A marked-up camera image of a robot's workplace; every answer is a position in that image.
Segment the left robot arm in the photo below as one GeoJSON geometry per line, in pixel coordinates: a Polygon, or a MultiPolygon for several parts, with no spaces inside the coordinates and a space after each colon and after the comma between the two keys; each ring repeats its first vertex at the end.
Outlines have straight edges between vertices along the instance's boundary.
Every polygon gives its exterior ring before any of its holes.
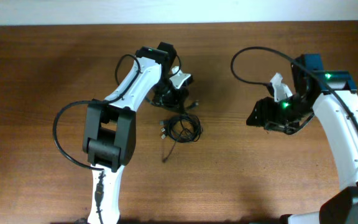
{"type": "Polygon", "coordinates": [[[176,113],[186,111],[185,85],[191,75],[174,66],[172,44],[142,47],[134,54],[127,77],[103,101],[93,100],[86,111],[83,150],[92,167],[93,196],[87,223],[117,223],[122,173],[136,144],[136,112],[150,90],[154,106],[176,113]]]}

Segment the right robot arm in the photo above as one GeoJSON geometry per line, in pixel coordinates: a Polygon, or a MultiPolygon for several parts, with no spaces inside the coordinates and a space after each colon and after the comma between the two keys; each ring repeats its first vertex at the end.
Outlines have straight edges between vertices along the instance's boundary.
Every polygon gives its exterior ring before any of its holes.
{"type": "Polygon", "coordinates": [[[358,223],[358,95],[347,71],[323,68],[318,54],[303,54],[291,60],[295,93],[271,79],[270,97],[256,102],[246,123],[296,134],[313,118],[321,123],[329,142],[339,179],[339,193],[317,212],[287,214],[280,223],[358,223]]]}

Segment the black USB cable thick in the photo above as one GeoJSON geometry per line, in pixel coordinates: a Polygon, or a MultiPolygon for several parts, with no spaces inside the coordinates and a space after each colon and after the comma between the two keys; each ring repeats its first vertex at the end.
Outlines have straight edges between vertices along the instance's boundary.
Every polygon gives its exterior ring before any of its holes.
{"type": "Polygon", "coordinates": [[[145,97],[144,100],[146,102],[148,102],[149,104],[151,104],[152,106],[162,108],[162,109],[165,109],[165,110],[168,110],[168,111],[171,111],[174,113],[178,113],[178,114],[186,114],[189,110],[192,110],[192,109],[196,108],[197,106],[199,106],[198,101],[194,101],[189,106],[185,106],[184,100],[178,101],[177,103],[174,103],[174,104],[168,104],[168,103],[164,104],[164,103],[154,102],[147,97],[145,97]]]}

